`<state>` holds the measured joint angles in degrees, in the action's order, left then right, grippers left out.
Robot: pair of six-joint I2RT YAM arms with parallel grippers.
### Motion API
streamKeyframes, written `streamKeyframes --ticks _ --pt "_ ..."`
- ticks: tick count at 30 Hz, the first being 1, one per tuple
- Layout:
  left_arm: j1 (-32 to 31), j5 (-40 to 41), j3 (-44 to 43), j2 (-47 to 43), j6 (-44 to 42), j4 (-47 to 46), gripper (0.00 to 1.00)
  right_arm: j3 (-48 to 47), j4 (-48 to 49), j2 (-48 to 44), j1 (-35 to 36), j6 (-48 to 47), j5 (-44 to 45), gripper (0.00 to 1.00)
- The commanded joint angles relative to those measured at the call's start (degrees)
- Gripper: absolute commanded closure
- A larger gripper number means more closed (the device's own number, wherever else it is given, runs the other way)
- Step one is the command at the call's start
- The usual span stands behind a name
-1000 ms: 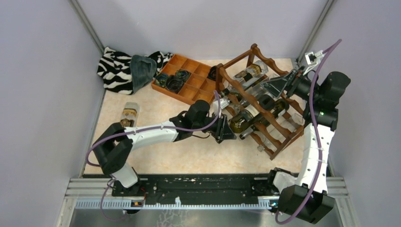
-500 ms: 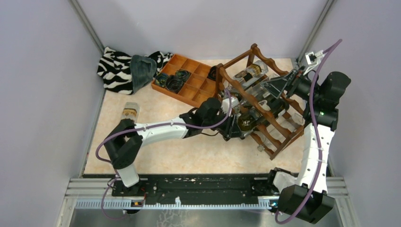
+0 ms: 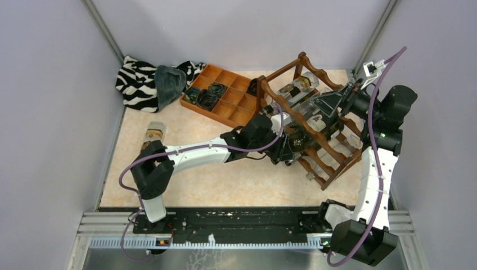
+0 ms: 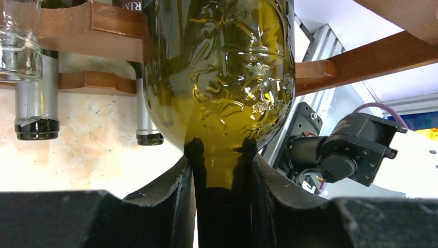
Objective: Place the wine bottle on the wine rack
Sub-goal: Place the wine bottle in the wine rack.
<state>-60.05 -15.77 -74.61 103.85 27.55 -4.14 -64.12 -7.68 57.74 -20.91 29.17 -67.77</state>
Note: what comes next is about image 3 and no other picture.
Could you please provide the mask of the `wooden wine rack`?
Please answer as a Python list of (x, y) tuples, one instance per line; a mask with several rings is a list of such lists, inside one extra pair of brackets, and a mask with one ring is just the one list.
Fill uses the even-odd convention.
[[(262, 79), (266, 79), (271, 89), (277, 91), (285, 84), (308, 71), (318, 78), (319, 86), (306, 98), (315, 93), (324, 94), (339, 91), (343, 88), (353, 88), (354, 83), (341, 85), (332, 82), (324, 70), (317, 69), (311, 64), (305, 52), (301, 52), (296, 60), (271, 75), (260, 76), (258, 79), (259, 82)], [(367, 86), (371, 85), (379, 77), (363, 80), (361, 88), (365, 90)], [(259, 88), (258, 95), (256, 96), (257, 111), (261, 107), (260, 99), (263, 97), (264, 94)], [(306, 115), (300, 114), (295, 108), (306, 98), (299, 101), (292, 108), (289, 114), (291, 116), (291, 123), (285, 127), (285, 133), (290, 135), (290, 145), (295, 154), (294, 160), (297, 160), (302, 167), (304, 167), (304, 160), (314, 162), (329, 175), (325, 183), (318, 182), (322, 190), (325, 190), (337, 177), (361, 159), (361, 151), (359, 149), (351, 147), (350, 155), (346, 156), (335, 150), (330, 145), (330, 141), (333, 139), (340, 142), (346, 141), (347, 138), (343, 134), (344, 128), (350, 129), (357, 136), (360, 136), (362, 131), (358, 129), (354, 120), (347, 118), (347, 114), (341, 113), (341, 108), (338, 108), (338, 114), (334, 118), (329, 118), (321, 112)]]

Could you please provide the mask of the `small clear glass bottle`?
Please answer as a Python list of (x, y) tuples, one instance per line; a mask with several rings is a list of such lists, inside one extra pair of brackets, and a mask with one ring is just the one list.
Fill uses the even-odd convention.
[(323, 96), (320, 93), (315, 93), (300, 103), (295, 110), (302, 115), (319, 112), (327, 117), (332, 117), (335, 107), (330, 104), (329, 97), (330, 95), (328, 94)]

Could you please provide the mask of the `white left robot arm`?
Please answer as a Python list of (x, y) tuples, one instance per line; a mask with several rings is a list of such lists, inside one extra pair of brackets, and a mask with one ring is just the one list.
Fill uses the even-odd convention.
[(187, 146), (151, 142), (130, 168), (148, 228), (156, 233), (167, 229), (169, 218), (163, 193), (171, 177), (183, 170), (246, 159), (252, 152), (265, 154), (275, 164), (292, 159), (294, 154), (285, 134), (285, 127), (290, 123), (291, 116), (287, 113), (272, 117), (258, 115), (244, 127), (237, 127), (207, 142)]

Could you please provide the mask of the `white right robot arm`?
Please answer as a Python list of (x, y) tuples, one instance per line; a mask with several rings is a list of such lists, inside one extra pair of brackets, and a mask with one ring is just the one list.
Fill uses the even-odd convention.
[(362, 178), (355, 205), (326, 200), (319, 208), (317, 226), (330, 232), (321, 238), (321, 251), (343, 255), (333, 267), (354, 259), (369, 266), (378, 265), (398, 246), (399, 237), (389, 224), (389, 196), (392, 174), (403, 144), (401, 125), (417, 93), (395, 85), (382, 101), (371, 100), (365, 90), (342, 89), (339, 107), (365, 120), (361, 135)]

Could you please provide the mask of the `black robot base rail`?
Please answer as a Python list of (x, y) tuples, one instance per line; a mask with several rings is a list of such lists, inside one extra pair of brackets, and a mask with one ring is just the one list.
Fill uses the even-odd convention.
[(327, 251), (331, 228), (317, 206), (172, 207), (150, 222), (133, 208), (83, 215), (79, 232), (92, 248), (285, 249)]

